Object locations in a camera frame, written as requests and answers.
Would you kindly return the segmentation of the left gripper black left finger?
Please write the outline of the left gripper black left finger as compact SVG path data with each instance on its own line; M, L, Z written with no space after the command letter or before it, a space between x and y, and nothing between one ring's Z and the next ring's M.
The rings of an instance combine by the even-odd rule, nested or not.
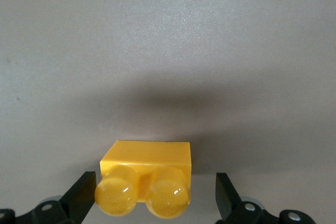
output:
M58 200L42 202L21 216L1 209L1 223L82 223L95 202L95 189L96 173L84 172Z

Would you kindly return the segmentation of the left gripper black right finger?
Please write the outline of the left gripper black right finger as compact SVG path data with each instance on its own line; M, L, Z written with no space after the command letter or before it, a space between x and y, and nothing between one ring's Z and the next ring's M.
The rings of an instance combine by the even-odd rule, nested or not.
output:
M310 216L301 211L286 209L276 217L259 204L251 200L242 200L226 173L216 174L215 199L221 216L217 223L314 223Z

